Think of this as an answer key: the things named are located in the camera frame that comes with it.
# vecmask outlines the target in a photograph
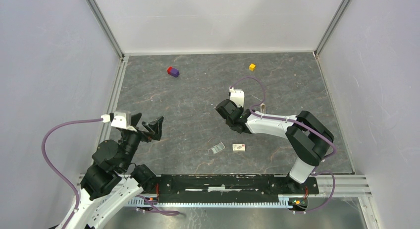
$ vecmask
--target small box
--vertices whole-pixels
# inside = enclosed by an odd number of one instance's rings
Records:
[[[233,144],[233,151],[245,151],[245,144]]]
[[[250,71],[254,71],[255,69],[255,65],[254,64],[250,64]]]

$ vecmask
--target white box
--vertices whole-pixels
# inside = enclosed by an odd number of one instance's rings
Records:
[[[233,151],[245,151],[245,144],[233,144]]]

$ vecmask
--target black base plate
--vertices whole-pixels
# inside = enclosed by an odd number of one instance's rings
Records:
[[[286,175],[277,174],[163,174],[158,177],[158,183],[162,203],[278,202],[279,194],[304,195],[305,187],[309,194],[319,194],[314,177],[298,184]],[[212,187],[238,191],[212,191]]]

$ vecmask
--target white wall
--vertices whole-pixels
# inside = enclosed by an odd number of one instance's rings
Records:
[[[96,0],[126,53],[313,51],[341,0]]]
[[[385,229],[420,228],[420,0],[352,0],[320,64]]]
[[[73,195],[44,162],[42,138],[103,114],[119,59],[85,0],[0,0],[0,20],[0,228],[49,228]],[[61,128],[47,142],[74,183],[101,124]]]

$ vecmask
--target cable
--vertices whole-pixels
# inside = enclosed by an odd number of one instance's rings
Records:
[[[295,124],[297,124],[297,125],[299,125],[299,126],[301,126],[301,127],[304,127],[304,128],[306,128],[309,132],[311,132],[311,133],[313,133],[313,134],[315,134],[317,137],[319,137],[319,138],[321,138],[323,141],[325,141],[326,143],[328,143],[328,145],[330,145],[331,146],[331,148],[332,148],[332,152],[330,153],[330,154],[328,154],[328,155],[326,155],[326,156],[324,156],[324,158],[322,158],[322,160],[324,161],[325,159],[327,159],[327,158],[329,158],[329,157],[331,157],[331,156],[333,156],[336,152],[337,152],[337,148],[335,147],[335,145],[330,141],[330,140],[328,140],[326,137],[324,137],[323,135],[321,135],[319,132],[317,132],[317,131],[315,131],[315,130],[313,130],[312,128],[310,128],[309,126],[306,126],[305,124],[303,124],[303,123],[301,123],[301,122],[299,122],[299,121],[296,121],[296,120],[294,120],[294,119],[285,119],[285,118],[283,118],[283,117],[277,117],[277,116],[265,116],[265,115],[259,115],[259,114],[257,114],[257,113],[255,113],[255,111],[253,110],[253,108],[254,107],[257,107],[257,106],[259,106],[259,105],[261,105],[262,103],[264,103],[264,101],[265,101],[265,88],[264,88],[264,85],[257,79],[257,78],[254,78],[254,77],[252,77],[252,76],[246,76],[246,77],[243,77],[243,78],[241,78],[241,79],[239,79],[238,81],[236,81],[233,85],[231,85],[229,88],[232,88],[232,87],[235,87],[235,85],[237,85],[239,82],[241,82],[241,81],[243,81],[244,79],[253,79],[253,80],[255,80],[255,81],[257,81],[259,84],[260,84],[260,87],[261,87],[261,89],[262,89],[262,93],[263,93],[263,97],[262,97],[262,100],[261,100],[261,102],[260,103],[258,103],[258,104],[254,104],[254,105],[251,105],[250,106],[250,112],[251,112],[251,114],[252,115],[255,115],[255,116],[257,116],[257,117],[261,117],[261,118],[266,118],[266,119],[273,119],[273,120],[280,120],[280,121],[290,121],[290,122],[293,122],[293,123],[295,123]],[[323,208],[330,200],[331,200],[331,198],[332,198],[332,195],[334,194],[334,190],[335,190],[335,178],[334,178],[334,175],[333,175],[333,173],[331,172],[331,171],[322,171],[322,172],[319,172],[319,173],[315,173],[315,169],[316,168],[314,168],[314,171],[313,171],[313,173],[311,174],[311,176],[317,176],[317,175],[320,175],[320,174],[322,174],[322,173],[328,173],[328,174],[330,174],[331,175],[331,177],[332,177],[332,190],[331,190],[331,194],[330,194],[330,196],[327,198],[327,200],[324,202],[324,203],[322,203],[320,206],[318,206],[318,207],[316,207],[316,208],[313,208],[313,209],[310,209],[310,210],[308,210],[308,211],[305,211],[305,212],[298,212],[298,211],[293,211],[293,213],[299,213],[299,214],[305,214],[305,213],[309,213],[309,212],[313,212],[313,211],[316,211],[316,210],[318,210],[318,209],[321,209],[321,208]]]
[[[308,190],[308,187],[305,186],[305,195],[303,197],[303,200],[306,200],[308,198],[308,196],[309,196],[309,190]]]
[[[323,174],[323,173],[328,173],[332,177],[332,189],[331,189],[331,193],[330,193],[329,197],[327,198],[327,200],[325,200],[325,202],[323,202],[321,205],[319,205],[316,208],[312,208],[312,209],[304,211],[304,212],[293,211],[293,213],[306,214],[306,213],[317,211],[317,210],[325,207],[327,205],[327,203],[331,200],[332,195],[334,194],[334,191],[335,191],[335,177],[334,177],[334,174],[331,171],[322,171],[322,172],[319,172],[319,173],[312,173],[311,176],[315,177],[315,176],[318,176],[318,175]]]
[[[47,138],[51,135],[51,133],[57,129],[59,129],[60,127],[63,126],[67,126],[67,125],[71,125],[71,124],[77,124],[77,123],[88,123],[88,122],[97,122],[97,121],[102,121],[102,118],[98,118],[98,119],[91,119],[91,120],[79,120],[79,121],[69,121],[69,122],[65,122],[62,123],[60,125],[57,125],[55,127],[53,127],[51,130],[49,130],[43,140],[42,140],[42,144],[41,144],[41,151],[42,151],[42,155],[44,156],[45,161],[47,162],[48,166],[58,175],[60,176],[60,178],[62,180],[64,180],[64,182],[66,182],[68,184],[68,186],[70,186],[71,190],[73,190],[74,195],[76,195],[76,204],[74,205],[74,210],[73,212],[71,212],[70,216],[67,218],[67,220],[65,221],[65,223],[63,224],[63,229],[67,226],[67,224],[70,222],[71,218],[73,217],[74,213],[79,209],[79,202],[80,202],[80,195],[77,192],[76,187],[60,172],[57,170],[57,168],[51,163],[51,161],[49,160],[47,153],[45,152],[45,143],[47,142]]]
[[[143,197],[141,195],[137,195],[136,197],[142,198],[147,204],[149,204],[154,209],[154,211],[153,210],[145,211],[147,213],[160,213],[162,215],[170,216],[170,217],[178,216],[180,214],[180,212],[178,212],[178,211],[161,211],[155,205],[153,205],[153,202],[147,200],[145,197]]]
[[[299,208],[301,208],[301,209],[303,209],[303,210],[306,210],[306,207],[302,207],[299,204],[296,204],[296,206],[299,207]]]
[[[134,165],[134,167],[137,167],[136,163],[130,163],[128,166],[130,167],[130,165]],[[125,176],[125,172],[122,173],[122,176],[124,176],[124,179],[127,180],[128,177]]]

